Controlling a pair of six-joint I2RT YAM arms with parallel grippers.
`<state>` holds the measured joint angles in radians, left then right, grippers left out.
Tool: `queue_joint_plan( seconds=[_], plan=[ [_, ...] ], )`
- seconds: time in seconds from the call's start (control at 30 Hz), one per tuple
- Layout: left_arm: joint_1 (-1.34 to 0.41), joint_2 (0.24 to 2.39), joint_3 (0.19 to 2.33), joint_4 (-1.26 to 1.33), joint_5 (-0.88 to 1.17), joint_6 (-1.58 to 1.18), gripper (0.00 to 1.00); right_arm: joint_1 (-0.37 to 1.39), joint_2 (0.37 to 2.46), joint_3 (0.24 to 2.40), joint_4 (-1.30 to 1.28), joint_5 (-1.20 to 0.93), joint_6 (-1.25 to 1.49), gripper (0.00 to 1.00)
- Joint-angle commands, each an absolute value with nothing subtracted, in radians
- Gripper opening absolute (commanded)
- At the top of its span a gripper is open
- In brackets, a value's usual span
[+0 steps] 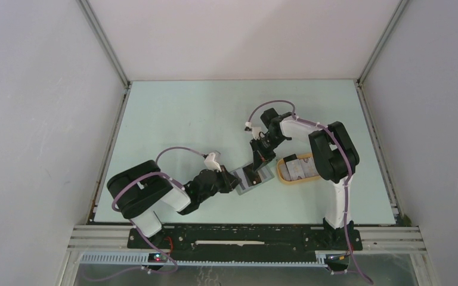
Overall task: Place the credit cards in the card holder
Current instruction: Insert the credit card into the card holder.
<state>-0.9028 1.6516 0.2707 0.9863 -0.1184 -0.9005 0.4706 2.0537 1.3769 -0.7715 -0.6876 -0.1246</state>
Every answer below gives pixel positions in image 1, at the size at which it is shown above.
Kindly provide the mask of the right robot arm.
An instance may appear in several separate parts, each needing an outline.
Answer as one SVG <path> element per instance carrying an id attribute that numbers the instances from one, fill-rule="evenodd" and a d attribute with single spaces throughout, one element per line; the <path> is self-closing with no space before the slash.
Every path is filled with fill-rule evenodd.
<path id="1" fill-rule="evenodd" d="M 349 218 L 349 195 L 355 168 L 360 162 L 358 152 L 341 122 L 327 126 L 311 122 L 294 112 L 278 114 L 270 108 L 263 112 L 261 121 L 267 129 L 263 132 L 248 119 L 245 130 L 252 134 L 250 146 L 253 155 L 253 171 L 271 162 L 274 150 L 285 140 L 300 140 L 310 145 L 313 163 L 322 179 L 330 181 L 335 189 L 333 205 L 327 208 L 325 221 L 331 228 L 323 232 L 323 241 L 328 248 L 338 249 L 347 241 Z"/>

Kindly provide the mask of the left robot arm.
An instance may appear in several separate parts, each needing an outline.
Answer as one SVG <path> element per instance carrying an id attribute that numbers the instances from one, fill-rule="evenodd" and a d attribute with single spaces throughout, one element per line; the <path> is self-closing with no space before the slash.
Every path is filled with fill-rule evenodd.
<path id="1" fill-rule="evenodd" d="M 145 244 L 158 248 L 165 240 L 165 233 L 151 209 L 156 203 L 163 202 L 177 213 L 187 215 L 214 195 L 230 193 L 240 182 L 240 178 L 221 166 L 220 170 L 203 169 L 192 180 L 181 184 L 163 173 L 155 161 L 149 160 L 114 175 L 106 187 L 113 197 L 112 209 L 141 231 Z"/>

